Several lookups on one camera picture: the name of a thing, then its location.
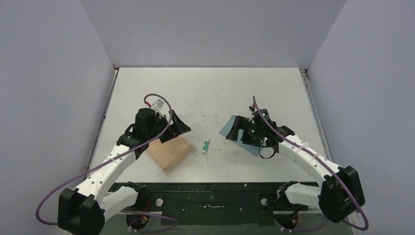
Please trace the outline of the teal envelope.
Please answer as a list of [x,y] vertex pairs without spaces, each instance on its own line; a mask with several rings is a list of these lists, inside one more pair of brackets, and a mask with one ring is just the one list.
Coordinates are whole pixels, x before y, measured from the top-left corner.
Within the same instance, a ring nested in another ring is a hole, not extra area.
[[[220,130],[220,132],[219,132],[220,135],[222,135],[223,137],[227,136],[227,134],[231,131],[231,128],[233,127],[235,118],[236,118],[235,115],[231,116],[231,118],[227,121],[227,123]],[[259,149],[258,149],[257,146],[251,146],[251,145],[247,145],[247,144],[242,143],[242,140],[241,140],[242,134],[243,134],[243,130],[239,129],[237,141],[231,141],[231,142],[238,145],[240,148],[244,149],[245,151],[249,152],[251,155],[253,155],[255,157],[259,157],[260,152],[259,152]]]

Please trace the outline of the green white glue stick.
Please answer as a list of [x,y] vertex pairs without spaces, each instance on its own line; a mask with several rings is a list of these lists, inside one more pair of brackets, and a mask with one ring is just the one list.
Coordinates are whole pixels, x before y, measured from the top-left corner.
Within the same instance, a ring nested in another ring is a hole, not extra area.
[[208,148],[209,148],[209,144],[210,144],[210,138],[206,138],[206,140],[204,141],[204,145],[202,148],[202,154],[206,155],[208,152]]

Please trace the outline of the tan paper letter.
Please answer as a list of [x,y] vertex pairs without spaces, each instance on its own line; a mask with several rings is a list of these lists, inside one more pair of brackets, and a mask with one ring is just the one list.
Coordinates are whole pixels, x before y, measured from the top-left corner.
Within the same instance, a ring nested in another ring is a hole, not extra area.
[[167,173],[181,162],[194,146],[195,144],[185,137],[178,136],[164,143],[160,140],[151,142],[145,153],[163,173]]

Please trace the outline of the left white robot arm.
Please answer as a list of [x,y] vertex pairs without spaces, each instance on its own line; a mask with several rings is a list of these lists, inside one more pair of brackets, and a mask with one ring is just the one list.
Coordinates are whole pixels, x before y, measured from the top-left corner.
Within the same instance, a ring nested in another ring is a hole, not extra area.
[[157,109],[139,109],[135,122],[119,137],[105,161],[74,189],[66,188],[61,192],[59,228],[74,235],[98,235],[106,220],[125,207],[134,211],[144,208],[146,197],[139,193],[142,189],[139,184],[127,182],[114,194],[107,195],[107,192],[150,142],[160,140],[164,143],[191,131],[175,111],[169,111],[169,115],[171,123]]

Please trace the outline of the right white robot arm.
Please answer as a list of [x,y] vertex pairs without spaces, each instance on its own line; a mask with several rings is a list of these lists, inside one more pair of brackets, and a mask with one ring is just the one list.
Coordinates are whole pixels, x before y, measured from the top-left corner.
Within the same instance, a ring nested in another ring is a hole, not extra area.
[[358,172],[351,166],[342,167],[321,156],[287,126],[277,126],[267,109],[251,108],[251,117],[236,116],[226,135],[254,147],[268,147],[304,170],[316,183],[308,186],[290,181],[277,190],[277,204],[284,210],[294,205],[320,210],[325,217],[338,223],[365,204]]

